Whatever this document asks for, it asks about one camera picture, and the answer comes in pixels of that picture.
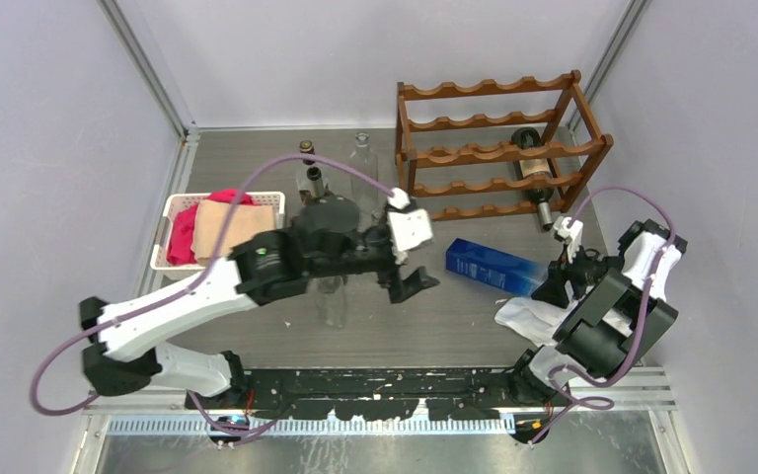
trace white wall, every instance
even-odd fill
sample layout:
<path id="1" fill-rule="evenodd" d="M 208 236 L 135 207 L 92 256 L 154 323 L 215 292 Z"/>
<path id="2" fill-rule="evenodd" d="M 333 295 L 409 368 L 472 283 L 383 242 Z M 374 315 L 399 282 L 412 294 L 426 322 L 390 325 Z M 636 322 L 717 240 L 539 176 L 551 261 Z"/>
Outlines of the white wall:
<path id="1" fill-rule="evenodd" d="M 629 0 L 130 0 L 199 126 L 390 125 L 397 81 L 587 80 Z M 437 101 L 414 117 L 541 112 L 557 95 Z"/>
<path id="2" fill-rule="evenodd" d="M 96 2 L 0 2 L 0 473 L 72 461 L 79 416 L 36 414 L 31 374 L 80 299 L 130 296 L 177 146 Z M 85 397 L 79 360 L 47 405 Z"/>
<path id="3" fill-rule="evenodd" d="M 758 472 L 758 2 L 652 2 L 593 107 L 615 145 L 592 186 L 643 190 L 690 242 L 652 355 L 701 472 Z M 621 196 L 597 212 L 610 244 L 654 215 Z"/>

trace beige towel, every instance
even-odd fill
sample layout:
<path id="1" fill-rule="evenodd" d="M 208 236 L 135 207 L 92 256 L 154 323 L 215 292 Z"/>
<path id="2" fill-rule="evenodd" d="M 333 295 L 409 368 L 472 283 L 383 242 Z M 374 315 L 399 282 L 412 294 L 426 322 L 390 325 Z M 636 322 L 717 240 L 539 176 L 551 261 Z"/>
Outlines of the beige towel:
<path id="1" fill-rule="evenodd" d="M 213 246 L 216 245 L 216 238 L 219 237 L 222 221 L 225 220 L 225 214 L 228 213 L 229 205 L 225 202 L 207 199 L 198 205 L 193 230 L 193 244 L 190 249 L 193 250 L 196 262 L 200 265 L 207 265 L 207 260 L 213 252 Z M 225 235 L 225 241 L 222 243 L 222 248 L 219 249 L 219 256 L 228 255 L 234 246 L 251 240 L 260 232 L 274 228 L 274 207 L 270 205 L 238 205 L 231 219 L 231 225 L 228 227 L 228 233 Z"/>

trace blue box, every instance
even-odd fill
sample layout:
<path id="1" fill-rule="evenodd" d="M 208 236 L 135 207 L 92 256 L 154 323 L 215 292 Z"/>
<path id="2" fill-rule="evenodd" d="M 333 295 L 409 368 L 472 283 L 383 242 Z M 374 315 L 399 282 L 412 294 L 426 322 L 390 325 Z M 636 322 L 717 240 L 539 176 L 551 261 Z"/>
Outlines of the blue box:
<path id="1" fill-rule="evenodd" d="M 548 275 L 547 265 L 463 239 L 446 250 L 446 270 L 516 296 L 529 296 Z"/>

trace glass bottle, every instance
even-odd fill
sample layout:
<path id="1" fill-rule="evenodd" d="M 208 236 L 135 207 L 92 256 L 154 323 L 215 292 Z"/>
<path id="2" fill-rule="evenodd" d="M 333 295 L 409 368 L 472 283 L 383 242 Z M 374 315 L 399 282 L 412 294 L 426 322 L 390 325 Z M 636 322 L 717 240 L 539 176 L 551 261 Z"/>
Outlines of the glass bottle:
<path id="1" fill-rule="evenodd" d="M 512 134 L 510 141 L 519 148 L 526 150 L 528 148 L 538 148 L 542 146 L 542 137 L 535 128 L 519 128 Z M 518 162 L 518 171 L 521 176 L 518 179 L 524 179 L 531 176 L 543 176 L 553 178 L 551 167 L 548 166 L 548 160 L 521 160 Z M 551 198 L 554 195 L 553 188 L 533 188 L 525 190 L 524 194 L 531 202 L 536 204 L 536 213 L 539 215 L 539 223 L 545 232 L 551 230 L 554 226 L 554 217 L 551 215 Z"/>
<path id="2" fill-rule="evenodd" d="M 326 185 L 319 167 L 308 167 L 305 176 L 310 194 L 303 199 L 304 205 L 322 204 L 325 198 L 335 198 L 336 195 Z M 343 276 L 325 276 L 310 281 L 307 292 L 312 294 L 322 324 L 334 328 L 344 327 L 347 320 L 345 286 L 346 279 Z"/>
<path id="3" fill-rule="evenodd" d="M 355 135 L 355 149 L 350 155 L 349 165 L 368 177 L 378 180 L 379 159 L 370 149 L 369 138 L 370 136 L 363 131 Z M 359 230 L 364 230 L 377 221 L 381 215 L 382 206 L 379 200 L 379 190 L 354 176 L 350 177 L 350 183 L 353 202 L 358 205 L 361 214 Z"/>
<path id="4" fill-rule="evenodd" d="M 333 328 L 343 328 L 347 321 L 347 293 L 342 276 L 315 278 L 311 283 L 312 297 L 321 323 Z"/>
<path id="5" fill-rule="evenodd" d="M 298 151 L 306 155 L 314 155 L 315 146 L 312 144 L 312 141 L 303 140 L 300 142 Z M 301 160 L 298 162 L 297 174 L 295 175 L 295 184 L 298 188 L 298 195 L 300 196 L 301 203 L 304 205 L 307 205 L 307 199 L 309 199 L 309 197 L 312 195 L 313 185 L 307 176 L 307 172 L 312 167 L 316 167 L 319 170 L 322 170 L 322 172 L 326 171 L 326 167 L 321 163 L 317 163 L 312 160 Z M 325 187 L 329 187 L 326 176 L 322 178 L 322 183 Z"/>

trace white plastic basket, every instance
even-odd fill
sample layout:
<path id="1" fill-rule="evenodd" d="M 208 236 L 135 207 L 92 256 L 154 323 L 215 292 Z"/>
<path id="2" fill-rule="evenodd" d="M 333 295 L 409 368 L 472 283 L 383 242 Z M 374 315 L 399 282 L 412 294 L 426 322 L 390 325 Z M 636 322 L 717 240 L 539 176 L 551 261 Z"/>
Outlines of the white plastic basket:
<path id="1" fill-rule="evenodd" d="M 274 207 L 277 228 L 283 227 L 283 221 L 286 219 L 286 196 L 283 193 L 265 192 L 246 194 L 254 204 Z M 167 203 L 164 204 L 164 213 L 162 214 L 164 218 L 159 229 L 158 244 L 152 247 L 152 257 L 149 259 L 149 266 L 152 270 L 172 280 L 184 279 L 204 270 L 203 266 L 197 264 L 170 265 L 167 262 L 167 243 L 170 242 L 170 236 L 173 235 L 173 222 L 175 222 L 179 212 L 193 207 L 194 204 L 199 203 L 208 196 L 210 196 L 210 193 L 172 195 L 167 198 Z"/>

